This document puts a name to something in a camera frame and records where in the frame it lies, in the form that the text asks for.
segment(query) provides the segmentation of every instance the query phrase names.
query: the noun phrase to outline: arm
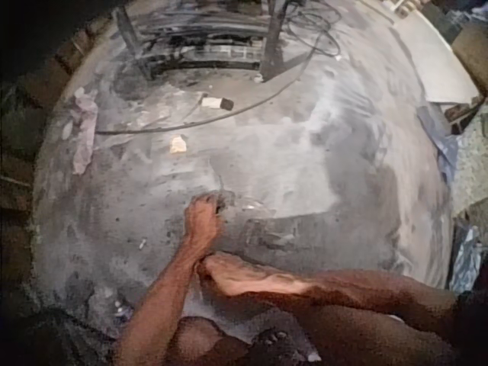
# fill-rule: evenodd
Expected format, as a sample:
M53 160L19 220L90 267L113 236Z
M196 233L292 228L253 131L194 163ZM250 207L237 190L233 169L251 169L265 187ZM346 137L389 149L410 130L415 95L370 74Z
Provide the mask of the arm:
M116 365L161 365L175 334L193 270L220 231L217 197L195 198L186 210L187 233L175 257L152 284L127 324Z
M405 276L382 271L326 271L306 278L235 255L217 253L199 268L206 284L228 297L252 296L299 313L310 306L340 305L396 315L418 330L451 340L456 296Z

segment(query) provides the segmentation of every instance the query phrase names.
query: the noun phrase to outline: forearm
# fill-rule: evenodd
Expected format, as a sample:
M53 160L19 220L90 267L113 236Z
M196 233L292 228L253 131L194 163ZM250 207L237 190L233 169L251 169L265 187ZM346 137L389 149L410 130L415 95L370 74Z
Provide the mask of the forearm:
M379 271L331 271L320 277L332 305L343 305L401 318L409 326L451 340L454 293L405 276Z
M160 365L163 362L178 326L197 260L185 249L178 250L152 284L119 341L117 365Z

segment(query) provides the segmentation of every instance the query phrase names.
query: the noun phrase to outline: metal leg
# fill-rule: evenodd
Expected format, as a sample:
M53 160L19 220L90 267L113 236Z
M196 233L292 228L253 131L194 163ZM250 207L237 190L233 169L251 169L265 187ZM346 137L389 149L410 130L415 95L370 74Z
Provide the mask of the metal leg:
M139 38L137 38L136 31L134 30L134 27L130 22L129 15L127 15L125 7L120 6L118 8L115 8L113 16L117 21L119 32L125 41L127 49L136 60L136 63L139 66L141 73L144 75L146 80L153 80L153 75L151 74L151 71L149 70L146 63L141 59L141 56L143 55L143 45L139 41Z
M280 39L281 27L283 26L284 17L287 13L287 7L289 0L284 0L280 8L276 8L279 4L276 4L269 21L268 36L266 37L265 51L262 56L261 65L259 67L259 73L262 76L262 80L267 82L273 76L277 46Z

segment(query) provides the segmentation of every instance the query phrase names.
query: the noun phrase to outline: black cable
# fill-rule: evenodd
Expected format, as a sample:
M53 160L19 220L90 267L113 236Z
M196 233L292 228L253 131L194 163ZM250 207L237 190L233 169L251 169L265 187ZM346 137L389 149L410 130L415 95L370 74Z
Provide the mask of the black cable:
M315 51L328 57L335 57L340 55L341 47L339 46L337 40L329 33L329 31L332 28L332 25L334 23L337 23L342 19L341 13L339 13L339 11L333 6L327 4L324 0L312 0L312 2L316 2L318 4L327 7L332 13L336 14L336 19L333 22L328 21L322 15L317 14L318 11L320 11L320 9L318 8L298 10L298 7L295 7L293 11L290 13L290 16L287 17L287 32L293 37L295 37L299 42L301 42L305 46L314 47L313 45L303 40L303 38L301 38L297 33L295 33L291 29L291 24L296 27L306 29L309 31L318 31L331 41L331 43L334 45L334 48L336 48L337 51L332 53L318 47L315 48Z
M327 4L324 0L313 0L313 2L317 2L321 5L325 5L326 7L330 8L332 12L335 12L338 15L338 19L336 21L334 21L333 23L335 23L341 19L342 16L340 15L340 13L334 7ZM171 132L171 131L175 131L175 130L183 130L183 129L187 129L187 128L203 126L205 124L211 124L213 122L217 122L218 120L223 120L225 118L236 116L237 114L247 112L247 111L249 111L253 108L256 108L260 105L263 105L264 103L266 103L266 102L270 101L271 99L277 97L285 89L289 88L292 84L294 84L303 75L303 73L305 72L305 69L308 67L308 64L310 63L310 60L312 59L312 56L315 52L319 52L319 53L321 53L325 56L329 56L329 57L338 56L341 53L341 47L339 46L337 41L334 39L334 37L329 34L329 30L332 27L331 22L327 21L323 16L317 15L316 13L313 12L314 10L319 10L319 9L312 8L308 11L298 11L297 14L294 14L294 12L297 10L297 8L298 7L296 6L294 8L294 10L287 17L288 32L292 36L297 38L298 41L300 41L301 43L310 47L312 50L310 51L309 55L307 56L307 58L303 62L302 69L300 70L298 75L293 80L288 82L285 86L281 87L277 92L270 95L269 97L262 99L261 101L258 101L254 104L247 106L247 107L244 107L244 108L241 108L241 109L238 109L238 110L235 110L235 111L232 111L232 112L220 115L220 116L207 118L205 120L198 120L198 121L190 122L188 124L180 124L178 126L170 126L170 127L149 128L149 129L145 129L145 130L121 130L121 131L96 130L95 133L98 135L135 135L135 134L140 134L140 133L161 133L161 132ZM310 27L312 27L313 30L319 31L319 34L315 40L314 45L307 43L306 41L301 39L295 32L293 32L291 30L290 24L293 23L293 19L297 19L298 17L301 17L302 22L300 23L299 21L298 22L295 21L295 25L297 25L298 27L300 27L300 26L301 27L303 27L303 26L309 27L310 26ZM322 23L324 25L317 24L315 21L312 21L310 19L310 18L314 18L314 17L319 18L319 20L322 21ZM319 44L320 38L322 38L322 36L327 37L329 40L331 40L334 43L335 47L337 48L336 53L329 53L329 52L317 47ZM154 124L157 122L159 122L159 119L154 120L153 122L151 122L151 124Z

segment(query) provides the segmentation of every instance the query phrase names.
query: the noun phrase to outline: dusty floor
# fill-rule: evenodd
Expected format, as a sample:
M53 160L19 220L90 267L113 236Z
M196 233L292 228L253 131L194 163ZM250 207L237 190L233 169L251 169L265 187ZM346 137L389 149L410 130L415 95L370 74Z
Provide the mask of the dusty floor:
M170 116L160 124L170 126L214 115L200 108L185 118L201 92L245 107L300 72L255 84L247 71L175 71L147 84L109 31L59 103L37 163L34 270L47 303L114 332L114 294L141 298L178 246L191 196L220 189L220 180L236 195L221 249L293 271L378 268L444 285L448 190L416 117L424 100L408 50L375 2L329 4L342 15L331 30L340 57L316 54L291 87L235 117L175 133L97 136L77 176L76 130L67 141L61 133L80 86L98 90L99 129L141 128L158 117ZM310 51L282 39L285 59ZM188 151L172 155L176 134ZM216 317L197 292L186 305Z

